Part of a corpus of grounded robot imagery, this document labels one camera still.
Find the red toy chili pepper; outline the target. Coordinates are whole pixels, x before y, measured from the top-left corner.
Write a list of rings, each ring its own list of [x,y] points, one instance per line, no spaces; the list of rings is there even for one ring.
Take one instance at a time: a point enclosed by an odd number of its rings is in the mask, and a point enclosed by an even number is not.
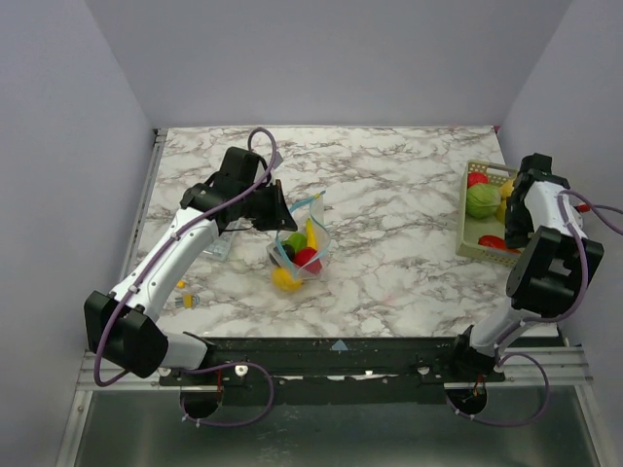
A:
[[[484,247],[488,247],[488,248],[493,248],[493,249],[497,249],[497,250],[501,250],[501,251],[505,251],[505,252],[510,252],[510,253],[514,253],[514,254],[520,254],[521,251],[519,249],[516,248],[509,248],[506,243],[505,240],[499,236],[496,235],[491,235],[491,234],[487,234],[487,235],[482,235],[479,239],[478,239],[478,244]]]

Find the green toy pepper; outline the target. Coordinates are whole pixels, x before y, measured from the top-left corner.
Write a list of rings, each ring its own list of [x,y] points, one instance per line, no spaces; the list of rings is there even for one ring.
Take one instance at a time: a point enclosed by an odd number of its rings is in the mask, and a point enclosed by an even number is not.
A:
[[[307,237],[303,233],[293,233],[285,240],[286,244],[290,244],[295,251],[299,251],[307,246]]]

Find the dark purple toy eggplant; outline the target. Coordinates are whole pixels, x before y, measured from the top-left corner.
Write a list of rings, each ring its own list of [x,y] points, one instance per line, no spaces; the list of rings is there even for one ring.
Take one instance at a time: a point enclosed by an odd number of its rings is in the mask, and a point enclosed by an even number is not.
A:
[[[296,258],[295,249],[290,244],[286,244],[286,243],[282,244],[282,248],[283,248],[286,258],[289,261],[294,262]]]

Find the yellow toy banana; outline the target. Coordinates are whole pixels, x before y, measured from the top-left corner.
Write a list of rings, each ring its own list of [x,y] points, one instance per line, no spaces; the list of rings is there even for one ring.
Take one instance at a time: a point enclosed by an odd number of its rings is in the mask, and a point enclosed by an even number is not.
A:
[[[306,236],[307,236],[307,246],[314,250],[317,249],[317,238],[313,226],[313,221],[309,218],[306,221]]]

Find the clear zip top bag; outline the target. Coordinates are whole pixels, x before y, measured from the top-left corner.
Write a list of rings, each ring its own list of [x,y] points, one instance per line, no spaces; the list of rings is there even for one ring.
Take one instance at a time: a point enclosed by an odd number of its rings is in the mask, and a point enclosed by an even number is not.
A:
[[[324,195],[321,191],[294,203],[289,213],[297,230],[278,231],[266,248],[272,284],[281,292],[297,292],[326,273],[332,237],[324,222]]]

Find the red toy tomato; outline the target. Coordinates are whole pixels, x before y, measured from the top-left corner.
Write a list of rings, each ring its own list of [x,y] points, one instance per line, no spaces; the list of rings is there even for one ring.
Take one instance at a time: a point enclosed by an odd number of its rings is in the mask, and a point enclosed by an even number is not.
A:
[[[319,274],[322,270],[322,264],[318,259],[313,259],[316,253],[314,248],[304,247],[296,253],[294,264],[311,274]]]

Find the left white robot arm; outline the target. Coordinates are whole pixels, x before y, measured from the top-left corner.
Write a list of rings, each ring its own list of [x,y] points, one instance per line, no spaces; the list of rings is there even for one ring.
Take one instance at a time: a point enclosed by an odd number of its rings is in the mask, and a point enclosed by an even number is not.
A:
[[[218,171],[186,190],[168,229],[143,261],[110,292],[88,296],[88,346],[98,361],[138,377],[158,368],[182,369],[195,384],[214,377],[216,362],[206,340],[167,334],[157,322],[190,265],[234,221],[247,219],[260,232],[296,230],[272,169],[248,149],[229,148]]]

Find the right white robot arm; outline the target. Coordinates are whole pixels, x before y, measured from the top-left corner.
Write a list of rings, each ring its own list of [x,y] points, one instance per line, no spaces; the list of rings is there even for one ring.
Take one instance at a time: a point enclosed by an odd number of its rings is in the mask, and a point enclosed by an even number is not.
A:
[[[582,231],[568,180],[552,172],[551,157],[524,157],[513,186],[504,239],[522,253],[506,282],[507,304],[455,340],[448,369],[461,381],[489,374],[502,351],[530,328],[573,314],[604,255]]]

